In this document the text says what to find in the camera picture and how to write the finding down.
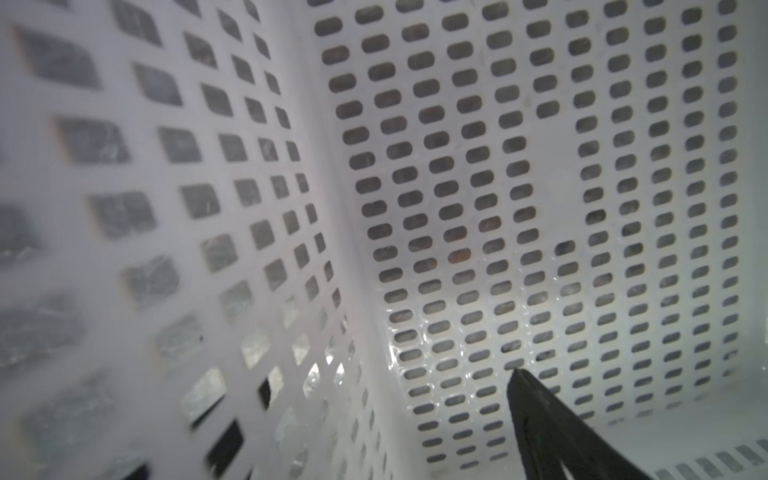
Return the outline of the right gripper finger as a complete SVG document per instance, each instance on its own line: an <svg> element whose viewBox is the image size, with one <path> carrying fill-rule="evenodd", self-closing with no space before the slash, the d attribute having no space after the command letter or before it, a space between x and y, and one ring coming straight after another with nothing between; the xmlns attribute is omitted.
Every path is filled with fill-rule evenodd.
<svg viewBox="0 0 768 480"><path fill-rule="evenodd" d="M647 479L541 381L515 369L507 400L528 479Z"/></svg>

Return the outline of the white perforated plastic basket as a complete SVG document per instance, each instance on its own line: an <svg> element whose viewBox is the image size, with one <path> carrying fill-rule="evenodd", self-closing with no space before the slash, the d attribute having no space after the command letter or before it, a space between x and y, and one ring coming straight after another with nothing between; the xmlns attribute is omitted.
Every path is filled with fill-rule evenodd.
<svg viewBox="0 0 768 480"><path fill-rule="evenodd" d="M763 1L5 1L5 479L523 479L525 371L767 475Z"/></svg>

